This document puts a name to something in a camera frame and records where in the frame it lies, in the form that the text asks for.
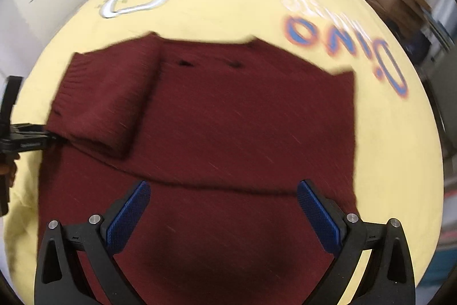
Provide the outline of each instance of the human hand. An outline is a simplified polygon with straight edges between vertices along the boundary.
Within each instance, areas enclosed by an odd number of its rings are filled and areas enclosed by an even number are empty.
[[[16,177],[17,166],[14,162],[15,160],[20,159],[19,154],[13,154],[6,157],[4,154],[0,154],[0,176],[7,176],[10,183],[10,187],[14,184],[14,179]]]

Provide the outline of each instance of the cardboard box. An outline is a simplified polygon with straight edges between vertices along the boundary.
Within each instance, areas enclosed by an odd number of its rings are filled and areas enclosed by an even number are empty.
[[[426,0],[375,0],[384,10],[384,17],[394,21],[406,39],[420,30],[426,19],[422,9],[430,12]]]
[[[376,0],[365,0],[365,1],[371,6],[372,9],[374,9],[374,11],[378,14],[378,16],[382,20],[385,20],[388,18],[387,11]]]

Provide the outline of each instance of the maroon sweater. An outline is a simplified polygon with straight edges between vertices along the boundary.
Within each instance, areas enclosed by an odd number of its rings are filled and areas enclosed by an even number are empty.
[[[134,179],[153,183],[116,256],[150,304],[300,304],[331,257],[296,185],[311,178],[356,210],[352,73],[259,40],[150,34],[75,54],[47,129],[70,143],[43,160],[41,231],[102,213]]]

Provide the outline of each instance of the black clamp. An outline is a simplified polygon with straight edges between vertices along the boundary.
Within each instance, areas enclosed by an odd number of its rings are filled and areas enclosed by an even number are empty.
[[[337,305],[364,250],[372,252],[350,305],[415,305],[413,264],[399,220],[383,225],[345,215],[310,180],[300,182],[298,201],[322,246],[334,255],[303,305]]]
[[[36,305],[98,305],[84,276],[77,251],[85,251],[112,305],[145,305],[120,271],[113,255],[125,247],[150,199],[149,184],[136,183],[103,215],[80,225],[49,223],[38,256]],[[408,244],[396,219],[365,223],[345,215],[319,194],[311,181],[300,182],[298,201],[324,249],[334,260],[303,305],[337,305],[363,250],[372,250],[350,305],[415,305],[414,274]]]
[[[32,150],[44,150],[57,138],[45,131],[43,125],[11,124],[11,112],[16,103],[22,77],[8,77],[0,108],[0,162],[12,164],[14,155]],[[8,213],[10,182],[7,175],[0,175],[0,217]]]
[[[103,214],[79,225],[49,223],[35,275],[35,305],[100,305],[87,283],[77,251],[84,251],[112,305],[146,305],[119,269],[120,253],[150,200],[146,181],[133,185]]]

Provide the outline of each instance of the yellow bedsheet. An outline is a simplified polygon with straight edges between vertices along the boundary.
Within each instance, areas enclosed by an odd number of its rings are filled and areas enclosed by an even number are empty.
[[[255,36],[331,73],[353,69],[358,209],[365,221],[396,217],[403,223],[416,282],[421,279],[442,215],[438,134],[413,66],[364,0],[89,0],[42,53],[13,121],[46,122],[73,52],[149,31],[193,41],[244,42]],[[33,302],[40,161],[40,152],[22,156],[5,219],[11,275],[27,304]],[[354,293],[366,260],[364,255],[342,304]]]

